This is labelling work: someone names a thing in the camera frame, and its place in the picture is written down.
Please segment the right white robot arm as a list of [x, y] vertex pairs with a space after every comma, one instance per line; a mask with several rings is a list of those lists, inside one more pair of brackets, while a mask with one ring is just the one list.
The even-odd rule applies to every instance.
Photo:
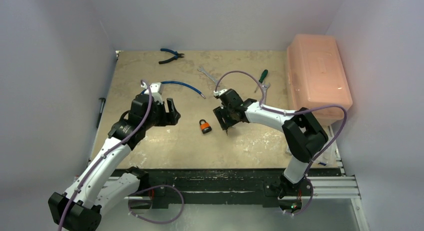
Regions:
[[307, 108], [301, 108], [299, 114], [292, 114], [289, 110], [261, 105], [252, 98], [242, 100], [231, 88], [214, 91], [213, 96], [221, 102], [213, 113], [224, 131], [238, 123], [253, 123], [284, 134], [292, 158], [280, 187], [288, 195], [298, 191], [312, 158], [329, 140], [315, 116]]

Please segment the orange black padlock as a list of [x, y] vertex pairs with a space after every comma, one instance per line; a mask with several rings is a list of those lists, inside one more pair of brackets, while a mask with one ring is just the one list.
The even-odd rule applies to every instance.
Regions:
[[207, 134], [207, 133], [212, 131], [212, 127], [204, 119], [199, 120], [199, 128], [200, 128], [202, 134]]

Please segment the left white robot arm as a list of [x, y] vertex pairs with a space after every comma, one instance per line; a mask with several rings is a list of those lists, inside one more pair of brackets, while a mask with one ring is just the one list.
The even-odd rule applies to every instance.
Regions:
[[54, 192], [48, 199], [58, 230], [95, 231], [106, 212], [123, 198], [144, 194], [153, 198], [155, 189], [167, 188], [166, 184], [152, 186], [149, 173], [135, 166], [127, 168], [109, 186], [105, 184], [148, 129], [175, 126], [180, 117], [172, 98], [162, 101], [159, 93], [149, 92], [136, 95], [84, 172], [63, 193]]

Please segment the blue cable lock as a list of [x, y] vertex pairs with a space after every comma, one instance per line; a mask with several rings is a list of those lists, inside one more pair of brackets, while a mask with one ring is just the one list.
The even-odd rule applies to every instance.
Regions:
[[[185, 82], [181, 82], [181, 81], [175, 81], [175, 80], [167, 80], [167, 81], [161, 81], [161, 82], [159, 82], [159, 83], [162, 83], [162, 87], [163, 87], [163, 85], [167, 85], [167, 84], [172, 84], [172, 85], [181, 85], [181, 86], [184, 86], [184, 87], [187, 87], [187, 88], [189, 88], [189, 89], [191, 89], [191, 90], [193, 90], [194, 92], [196, 92], [198, 95], [200, 95], [203, 99], [206, 99], [206, 96], [199, 90], [199, 89], [197, 89], [197, 88], [195, 88], [195, 87], [193, 87], [192, 85], [190, 85], [190, 84], [187, 84], [187, 83], [185, 83]], [[144, 92], [144, 88], [143, 88], [143, 90], [142, 90], [142, 92], [140, 93], [141, 95], [147, 95], [147, 94], [143, 94], [143, 92]]]

